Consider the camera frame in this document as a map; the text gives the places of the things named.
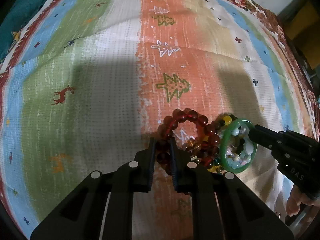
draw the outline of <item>green stripe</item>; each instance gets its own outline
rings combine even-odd
[[[112,2],[78,0],[38,57],[35,71],[24,82],[21,119],[24,174],[40,221],[83,179],[77,174],[75,161],[91,154],[84,152],[89,148],[86,141],[89,131],[82,124],[90,116],[93,68],[83,59],[84,55],[88,58],[92,54],[92,48],[83,49],[84,39],[63,47],[67,41],[93,35],[99,17],[108,13]],[[67,91],[63,104],[51,106],[52,99],[59,98],[54,92],[68,85],[76,88],[75,93]],[[50,161],[50,157],[62,153],[70,157],[62,158],[64,172],[53,173],[52,167],[57,163]]]

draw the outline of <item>teal pillow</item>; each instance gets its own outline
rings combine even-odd
[[[20,38],[19,31],[41,9],[46,0],[16,0],[0,26],[0,62]]]

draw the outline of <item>orange deer print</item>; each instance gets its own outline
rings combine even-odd
[[[50,161],[56,162],[56,166],[52,167],[53,171],[52,173],[58,173],[58,172],[63,172],[63,164],[62,164],[62,159],[68,159],[70,160],[70,156],[67,156],[65,153],[61,153],[58,156],[50,157]]]
[[[66,92],[68,90],[71,92],[71,94],[73,94],[75,92],[76,88],[75,87],[70,87],[68,85],[65,89],[61,90],[60,92],[55,92],[54,95],[55,96],[56,95],[60,95],[60,97],[59,97],[59,99],[53,99],[53,101],[55,101],[55,103],[51,104],[51,105],[54,106],[54,105],[57,105],[58,103],[63,103],[64,100],[66,100],[65,94],[66,94]]]

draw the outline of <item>red deer print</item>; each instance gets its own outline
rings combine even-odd
[[[54,106],[54,105],[57,105],[58,103],[63,103],[64,100],[66,100],[65,94],[66,94],[66,92],[67,92],[68,90],[71,92],[71,94],[73,94],[74,91],[76,90],[76,88],[75,88],[75,87],[70,87],[70,86],[68,85],[65,89],[61,90],[60,92],[55,92],[54,95],[55,95],[55,96],[56,96],[56,95],[60,95],[60,97],[59,97],[59,99],[57,99],[57,100],[53,99],[53,101],[55,101],[55,103],[54,103],[54,104],[51,104],[51,105]]]

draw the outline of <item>bed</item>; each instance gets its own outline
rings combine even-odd
[[[276,16],[253,0],[47,0],[0,73],[0,200],[28,239],[91,171],[145,149],[177,108],[319,138],[316,98]],[[174,136],[182,145],[196,128]],[[259,147],[238,176],[284,219],[292,183],[276,166]],[[134,195],[132,239],[191,236],[190,196],[156,163],[151,193]]]

